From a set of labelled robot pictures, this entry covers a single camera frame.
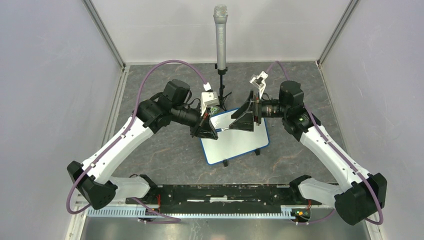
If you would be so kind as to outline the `blue framed whiteboard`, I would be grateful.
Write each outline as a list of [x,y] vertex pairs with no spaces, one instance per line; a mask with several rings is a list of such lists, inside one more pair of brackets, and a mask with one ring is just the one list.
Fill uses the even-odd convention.
[[269,145],[267,122],[254,125],[254,131],[228,129],[217,133],[218,139],[201,138],[200,144],[207,164],[214,165]]

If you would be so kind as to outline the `whiteboard marker pen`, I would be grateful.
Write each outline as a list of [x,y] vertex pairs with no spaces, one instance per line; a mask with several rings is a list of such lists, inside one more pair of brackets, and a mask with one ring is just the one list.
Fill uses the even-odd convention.
[[227,127],[220,127],[220,128],[216,128],[216,129],[215,129],[215,131],[216,131],[217,133],[219,133],[219,132],[227,131],[227,130],[229,130],[229,129],[230,129],[230,127],[229,127],[229,126],[227,126]]

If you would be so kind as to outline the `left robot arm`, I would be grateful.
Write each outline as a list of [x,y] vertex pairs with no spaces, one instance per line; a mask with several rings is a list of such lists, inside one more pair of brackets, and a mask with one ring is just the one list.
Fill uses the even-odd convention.
[[219,104],[218,94],[204,85],[200,105],[189,107],[190,86],[178,79],[169,81],[164,90],[140,102],[124,126],[98,152],[82,163],[73,161],[67,171],[79,193],[90,207],[99,210],[114,200],[139,198],[153,203],[157,190],[146,177],[113,177],[116,168],[139,145],[171,122],[189,127],[192,137],[218,139],[210,120],[210,108]]

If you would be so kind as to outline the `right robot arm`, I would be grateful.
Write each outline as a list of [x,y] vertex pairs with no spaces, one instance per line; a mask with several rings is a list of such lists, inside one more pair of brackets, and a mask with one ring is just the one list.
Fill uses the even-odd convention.
[[258,93],[250,92],[244,104],[231,115],[229,128],[251,132],[264,118],[279,118],[284,129],[307,147],[336,180],[336,184],[329,184],[309,175],[300,176],[289,184],[289,199],[295,204],[311,200],[327,205],[351,226],[364,220],[370,222],[374,214],[378,215],[374,224],[383,224],[386,178],[381,173],[370,173],[331,138],[305,105],[301,84],[283,81],[278,98],[263,99],[265,81],[259,78],[251,83]]

